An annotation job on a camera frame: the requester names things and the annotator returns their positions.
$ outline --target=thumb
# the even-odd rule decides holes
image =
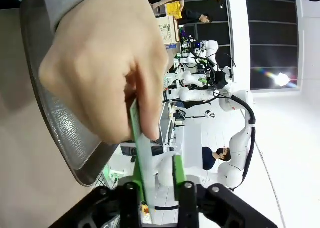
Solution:
[[[168,65],[168,54],[161,44],[151,60],[143,60],[137,70],[136,91],[143,133],[151,140],[160,136],[159,120],[163,109],[164,75]]]

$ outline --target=ceiling light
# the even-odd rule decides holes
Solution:
[[[274,78],[274,82],[281,87],[284,85],[287,85],[290,81],[291,81],[291,79],[288,77],[287,74],[284,74],[284,73],[279,73]]]

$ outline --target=green object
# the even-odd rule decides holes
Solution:
[[[136,160],[135,160],[134,171],[133,171],[132,178],[133,178],[133,182],[136,183],[140,188],[140,199],[141,199],[141,201],[146,202],[145,192],[144,192],[144,183],[143,183],[143,180],[142,180],[142,175],[141,175],[141,171],[140,171],[138,156],[136,157]]]
[[[104,177],[105,177],[106,180],[110,179],[110,178],[109,178],[109,175],[110,175],[109,165],[106,165],[106,166],[104,167],[104,169],[102,170],[102,172],[103,172],[103,175],[104,175]]]
[[[199,81],[202,82],[203,84],[206,84],[206,83],[207,83],[207,80],[204,79],[204,78],[200,78]]]
[[[140,186],[141,199],[149,207],[154,207],[156,200],[156,178],[153,173],[151,142],[141,130],[140,112],[137,99],[130,107],[131,124],[137,157],[134,166],[134,181]]]
[[[172,157],[172,175],[173,175],[173,187],[174,187],[174,199],[179,201],[179,190],[183,182],[187,180],[182,162],[181,155],[175,155]]]

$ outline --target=hand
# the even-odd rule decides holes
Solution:
[[[159,137],[168,63],[148,0],[122,1],[85,0],[68,12],[39,71],[42,84],[107,143],[131,138],[136,95],[142,131]]]
[[[199,20],[201,22],[203,22],[203,23],[209,23],[210,22],[210,20],[208,19],[208,16],[207,15],[203,15],[203,14],[201,14]]]

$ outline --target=silver tray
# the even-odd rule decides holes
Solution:
[[[22,0],[21,31],[31,82],[43,119],[75,179],[93,185],[118,145],[108,145],[85,128],[40,83],[40,64],[53,42],[45,0]]]

